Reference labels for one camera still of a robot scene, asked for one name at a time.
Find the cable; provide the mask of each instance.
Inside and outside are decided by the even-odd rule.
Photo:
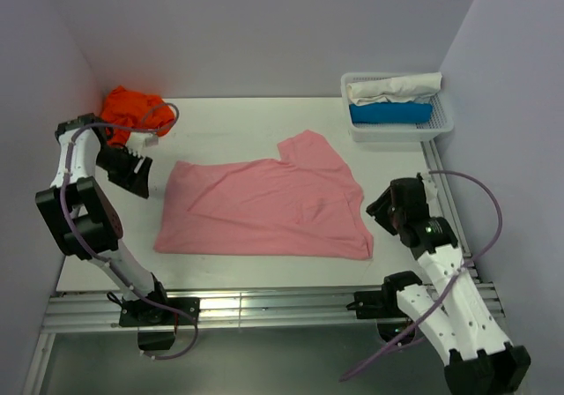
[[[96,253],[92,247],[90,247],[90,245],[88,245],[88,242],[86,242],[86,240],[84,239],[84,237],[80,234],[80,232],[78,231],[76,225],[74,224],[74,221],[72,221],[72,217],[71,217],[71,213],[69,212],[69,208],[67,206],[67,200],[66,200],[66,190],[67,187],[69,185],[69,181],[71,180],[71,163],[72,163],[72,152],[74,150],[74,146],[77,142],[78,137],[85,132],[86,130],[92,129],[92,128],[113,128],[113,129],[119,129],[119,130],[128,130],[128,131],[132,131],[132,132],[140,132],[140,133],[156,133],[162,130],[166,130],[168,128],[173,127],[176,122],[178,122],[178,119],[180,117],[180,111],[178,110],[178,107],[175,106],[175,104],[173,104],[172,102],[165,102],[162,104],[159,104],[158,106],[155,106],[153,108],[151,108],[149,110],[149,112],[145,115],[145,117],[143,118],[143,120],[141,121],[141,123],[150,115],[152,114],[152,112],[154,110],[156,110],[157,108],[161,108],[163,106],[169,106],[171,107],[174,112],[174,120],[171,123],[168,123],[164,126],[161,126],[157,129],[140,129],[140,128],[130,128],[128,126],[121,126],[119,124],[112,124],[112,123],[101,123],[101,122],[97,122],[97,123],[89,123],[86,124],[85,126],[79,128],[70,138],[70,143],[69,143],[69,148],[67,150],[66,153],[66,157],[65,157],[65,161],[64,161],[64,175],[63,175],[63,184],[61,185],[61,189],[60,189],[60,193],[59,193],[59,201],[61,203],[61,208],[63,209],[63,216],[64,219],[66,220],[67,224],[69,225],[69,229],[72,232],[72,234],[74,235],[75,238],[77,238],[78,243],[80,244],[80,246],[92,257],[95,258],[96,260],[99,260],[105,264],[109,265],[109,270],[112,271],[115,276],[117,276],[117,278],[126,286],[128,287],[131,292],[133,294],[135,294],[135,296],[137,298],[139,298],[140,300],[142,300],[143,302],[156,307],[158,309],[163,309],[165,311],[170,311],[171,313],[177,314],[179,316],[185,317],[187,318],[193,325],[194,325],[194,336],[192,337],[192,340],[190,341],[190,343],[180,352],[176,353],[176,354],[170,354],[170,355],[154,355],[151,353],[146,353],[143,352],[144,355],[150,357],[152,360],[172,360],[174,358],[178,358],[184,354],[186,354],[190,349],[192,349],[192,347],[196,344],[197,341],[197,336],[198,336],[198,329],[197,329],[197,321],[190,316],[189,314],[185,313],[184,311],[180,310],[180,309],[175,309],[172,307],[169,307],[167,305],[164,304],[160,304],[158,302],[154,302],[152,300],[149,300],[148,298],[146,298],[143,294],[141,294],[132,284],[132,282],[130,282],[118,269],[116,269],[114,267],[114,265],[112,264],[111,260],[109,258],[105,258],[103,256],[100,256],[98,253]]]
[[[389,341],[384,347],[380,348],[378,350],[378,352],[371,355],[367,359],[359,362],[353,368],[347,370],[339,378],[339,380],[338,380],[339,382],[345,382],[349,379],[352,379],[353,377],[358,375],[360,372],[362,372],[364,369],[366,369],[372,362],[374,362],[378,358],[380,358],[380,357],[382,357],[386,354],[396,352],[397,351],[397,349],[396,349],[397,345],[396,344],[398,342],[400,342],[403,338],[405,338],[405,336],[407,336],[409,333],[413,332],[415,330],[415,328],[417,328],[420,324],[422,324],[425,320],[427,320],[427,318],[429,316],[431,316],[442,305],[442,302],[446,299],[447,295],[452,290],[453,286],[455,285],[456,281],[460,277],[461,273],[464,272],[464,269],[467,269],[468,266],[471,265],[473,262],[482,258],[484,256],[484,254],[486,254],[495,245],[497,240],[500,239],[501,230],[503,228],[503,214],[501,213],[500,203],[498,202],[495,195],[490,191],[490,189],[487,186],[485,186],[481,181],[479,181],[478,179],[476,179],[473,176],[470,176],[470,175],[467,175],[467,174],[461,173],[461,172],[455,172],[455,171],[452,171],[452,170],[430,170],[428,173],[430,175],[453,175],[453,176],[463,177],[464,179],[467,179],[469,181],[476,183],[482,190],[484,190],[486,192],[486,194],[492,200],[493,206],[495,207],[495,212],[497,214],[497,229],[495,230],[495,234],[493,234],[493,237],[490,240],[490,242],[488,242],[487,245],[478,254],[469,258],[468,260],[464,261],[461,264],[459,272],[452,276],[449,283],[444,288],[444,291],[442,291],[442,294],[439,296],[439,298],[437,298],[437,300],[434,302],[434,304],[431,306],[430,309],[428,309],[420,318],[415,320],[412,324],[407,326],[394,339]],[[411,345],[412,345],[412,343],[407,345],[407,346],[403,346],[402,348],[406,348],[406,347],[409,347]]]

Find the white plastic basket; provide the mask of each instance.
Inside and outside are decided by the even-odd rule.
[[[393,78],[407,74],[411,73],[346,73],[343,75],[341,78],[343,108],[348,118],[349,133],[353,140],[357,142],[424,142],[454,129],[452,117],[442,109],[441,101],[437,95],[431,98],[433,114],[426,123],[353,123],[349,110],[350,101],[346,93],[347,84]]]

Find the crumpled orange fabric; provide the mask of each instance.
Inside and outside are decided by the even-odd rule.
[[[158,95],[129,91],[118,86],[104,101],[104,109],[100,117],[108,123],[120,124],[131,128],[156,129],[174,120],[173,110],[169,106],[157,108],[141,123],[149,110],[164,101]],[[157,132],[160,137],[167,135],[170,128]],[[114,136],[109,139],[110,145],[125,144],[130,137],[126,130],[114,129]]]

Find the pink cloth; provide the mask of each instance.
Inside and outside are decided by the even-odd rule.
[[[176,162],[155,250],[371,258],[362,188],[327,140],[306,130],[278,150],[281,160]]]

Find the gray wall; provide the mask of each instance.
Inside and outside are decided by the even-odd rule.
[[[472,0],[53,0],[102,89],[338,95],[347,71],[436,71]]]
[[[0,0],[0,392],[19,393],[62,254],[33,202],[55,175],[56,125],[100,107],[49,0]]]
[[[564,0],[475,0],[441,70],[455,132],[443,163],[483,179],[505,227],[480,264],[495,282],[514,340],[526,344],[533,393],[562,393],[564,309]],[[474,248],[494,210],[451,180]]]

